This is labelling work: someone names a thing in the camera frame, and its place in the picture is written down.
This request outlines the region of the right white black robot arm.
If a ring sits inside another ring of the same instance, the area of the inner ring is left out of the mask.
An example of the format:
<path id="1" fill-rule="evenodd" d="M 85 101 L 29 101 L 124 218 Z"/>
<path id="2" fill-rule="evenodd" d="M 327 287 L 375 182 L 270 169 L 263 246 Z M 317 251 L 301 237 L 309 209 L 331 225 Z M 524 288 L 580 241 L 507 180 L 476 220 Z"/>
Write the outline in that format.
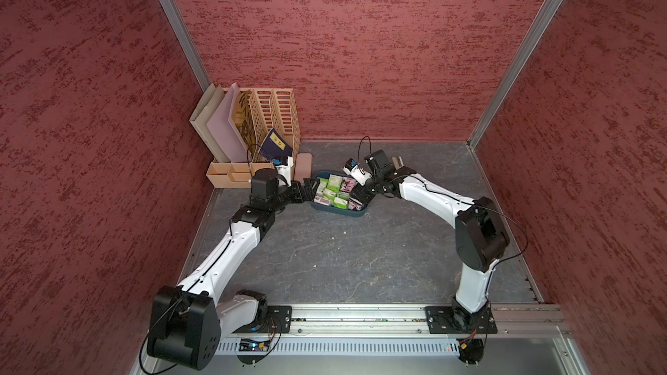
<path id="1" fill-rule="evenodd" d="M 443 189 L 410 168 L 390 168 L 385 175 L 373 175 L 359 167 L 345 171 L 357 181 L 352 198 L 362 206 L 379 194 L 391 194 L 425 208 L 454 229 L 462 271 L 446 319 L 459 331 L 479 326 L 490 307 L 488 293 L 493 274 L 505 260 L 505 250 L 510 245 L 501 213 L 493 201 Z"/>

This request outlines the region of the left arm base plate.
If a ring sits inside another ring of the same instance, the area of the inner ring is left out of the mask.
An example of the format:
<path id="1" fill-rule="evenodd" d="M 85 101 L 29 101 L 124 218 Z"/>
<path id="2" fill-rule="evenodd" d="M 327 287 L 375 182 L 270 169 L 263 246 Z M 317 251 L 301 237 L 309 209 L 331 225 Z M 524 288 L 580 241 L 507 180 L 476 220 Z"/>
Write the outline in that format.
<path id="1" fill-rule="evenodd" d="M 234 334 L 267 334 L 270 329 L 282 334 L 289 333 L 292 317 L 291 306 L 260 306 L 252 321 L 236 328 Z"/>

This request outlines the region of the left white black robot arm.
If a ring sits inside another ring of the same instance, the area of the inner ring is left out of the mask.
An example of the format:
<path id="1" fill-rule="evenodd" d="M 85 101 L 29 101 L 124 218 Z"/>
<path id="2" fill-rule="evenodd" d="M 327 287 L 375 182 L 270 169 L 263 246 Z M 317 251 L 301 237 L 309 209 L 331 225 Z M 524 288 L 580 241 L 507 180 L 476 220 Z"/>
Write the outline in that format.
<path id="1" fill-rule="evenodd" d="M 176 286 L 163 286 L 154 297 L 142 356 L 171 367 L 201 370 L 212 361 L 221 340 L 246 327 L 279 340 L 281 321 L 269 312 L 266 296 L 241 290 L 221 302 L 225 287 L 244 259 L 265 238 L 276 216 L 290 204 L 311 202 L 319 181 L 288 182 L 272 169 L 251 180 L 248 202 L 229 221 L 229 229 L 212 253 Z"/>

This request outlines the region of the teal plastic storage box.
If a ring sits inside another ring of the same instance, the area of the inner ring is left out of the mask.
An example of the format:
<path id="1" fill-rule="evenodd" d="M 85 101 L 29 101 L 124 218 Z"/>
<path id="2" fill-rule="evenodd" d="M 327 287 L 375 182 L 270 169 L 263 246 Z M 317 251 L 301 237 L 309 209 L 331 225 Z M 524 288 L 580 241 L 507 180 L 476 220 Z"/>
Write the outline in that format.
<path id="1" fill-rule="evenodd" d="M 313 179 L 328 179 L 328 177 L 331 175 L 332 171 L 324 170 L 320 172 L 314 173 L 312 176 Z M 341 209 L 337 208 L 335 206 L 325 206 L 319 203 L 316 203 L 312 201 L 310 203 L 311 207 L 315 210 L 321 211 L 321 212 L 327 212 L 335 215 L 343 215 L 347 217 L 353 217 L 353 218 L 359 218 L 362 217 L 363 215 L 366 214 L 368 211 L 368 207 L 364 207 L 361 210 L 349 210 L 349 209 Z"/>

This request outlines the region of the green tissue pack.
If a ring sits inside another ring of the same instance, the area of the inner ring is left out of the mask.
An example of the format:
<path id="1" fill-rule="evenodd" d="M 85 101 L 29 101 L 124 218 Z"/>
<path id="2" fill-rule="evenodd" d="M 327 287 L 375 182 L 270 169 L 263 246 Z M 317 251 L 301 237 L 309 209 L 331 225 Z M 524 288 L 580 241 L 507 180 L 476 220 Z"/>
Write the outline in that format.
<path id="1" fill-rule="evenodd" d="M 337 197 L 337 194 L 331 189 L 324 189 L 322 194 L 326 199 L 330 201 L 333 201 Z"/>
<path id="2" fill-rule="evenodd" d="M 335 199 L 333 199 L 333 206 L 335 208 L 348 209 L 348 200 L 335 197 Z"/>
<path id="3" fill-rule="evenodd" d="M 328 178 L 327 188 L 333 192 L 339 192 L 342 186 L 343 177 L 339 175 L 330 175 Z"/>
<path id="4" fill-rule="evenodd" d="M 319 185 L 318 188 L 316 189 L 316 194 L 322 196 L 327 187 L 328 187 L 328 179 L 319 177 Z"/>

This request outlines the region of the pink tissue pack bottom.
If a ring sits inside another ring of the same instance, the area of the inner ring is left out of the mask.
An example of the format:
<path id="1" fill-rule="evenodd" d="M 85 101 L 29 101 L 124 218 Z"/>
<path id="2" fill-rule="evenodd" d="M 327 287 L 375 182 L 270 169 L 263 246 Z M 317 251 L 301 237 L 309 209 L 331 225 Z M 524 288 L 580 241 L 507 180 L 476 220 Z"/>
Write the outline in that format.
<path id="1" fill-rule="evenodd" d="M 361 211 L 363 210 L 363 206 L 357 201 L 350 199 L 347 201 L 347 209 L 351 211 Z"/>

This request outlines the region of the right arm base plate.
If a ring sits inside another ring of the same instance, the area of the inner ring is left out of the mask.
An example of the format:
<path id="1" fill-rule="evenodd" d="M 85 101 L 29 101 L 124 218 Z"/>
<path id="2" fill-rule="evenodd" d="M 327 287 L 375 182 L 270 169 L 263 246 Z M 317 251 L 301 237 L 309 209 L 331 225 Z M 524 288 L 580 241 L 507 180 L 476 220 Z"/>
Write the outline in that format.
<path id="1" fill-rule="evenodd" d="M 495 317 L 488 306 L 478 312 L 467 312 L 463 307 L 424 308 L 429 333 L 447 335 L 497 334 Z"/>

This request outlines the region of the pink tissue pack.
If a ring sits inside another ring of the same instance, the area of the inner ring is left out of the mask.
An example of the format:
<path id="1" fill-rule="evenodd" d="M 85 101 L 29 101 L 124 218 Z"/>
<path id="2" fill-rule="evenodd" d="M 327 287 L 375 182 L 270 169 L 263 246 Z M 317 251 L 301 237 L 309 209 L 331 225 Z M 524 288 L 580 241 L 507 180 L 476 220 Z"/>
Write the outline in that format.
<path id="1" fill-rule="evenodd" d="M 340 192 L 350 194 L 357 185 L 356 180 L 351 177 L 344 177 L 340 185 Z"/>
<path id="2" fill-rule="evenodd" d="M 330 207 L 332 205 L 332 202 L 329 199 L 318 195 L 314 198 L 314 203 L 327 207 Z"/>
<path id="3" fill-rule="evenodd" d="M 361 211 L 363 210 L 363 206 L 357 201 L 350 199 L 347 201 L 347 209 L 351 211 Z"/>

